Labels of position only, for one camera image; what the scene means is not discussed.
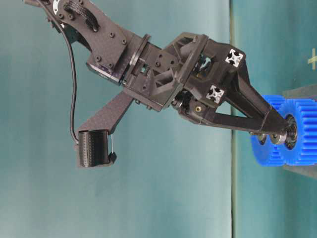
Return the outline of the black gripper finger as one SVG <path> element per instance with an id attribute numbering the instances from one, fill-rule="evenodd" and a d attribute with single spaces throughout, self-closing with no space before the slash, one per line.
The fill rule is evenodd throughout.
<path id="1" fill-rule="evenodd" d="M 279 134 L 287 127 L 286 119 L 275 109 L 270 109 L 264 117 L 260 117 L 259 119 L 207 112 L 205 115 L 205 124 L 260 134 Z"/>

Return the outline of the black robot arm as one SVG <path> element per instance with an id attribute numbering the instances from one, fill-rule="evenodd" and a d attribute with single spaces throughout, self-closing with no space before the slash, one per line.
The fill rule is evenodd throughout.
<path id="1" fill-rule="evenodd" d="M 188 121 L 255 134 L 281 134 L 288 122 L 251 86 L 240 49 L 184 32 L 165 48 L 113 22 L 89 0 L 30 0 L 70 42 L 90 51 L 89 70 L 123 96 Z"/>

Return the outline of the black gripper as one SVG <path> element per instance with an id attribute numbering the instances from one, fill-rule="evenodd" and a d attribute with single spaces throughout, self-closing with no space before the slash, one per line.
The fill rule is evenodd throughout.
<path id="1" fill-rule="evenodd" d="M 207 112 L 229 103 L 259 119 L 270 105 L 251 86 L 243 51 L 206 35 L 184 32 L 159 48 L 134 35 L 123 92 L 157 112 L 174 107 L 186 120 L 205 124 Z"/>

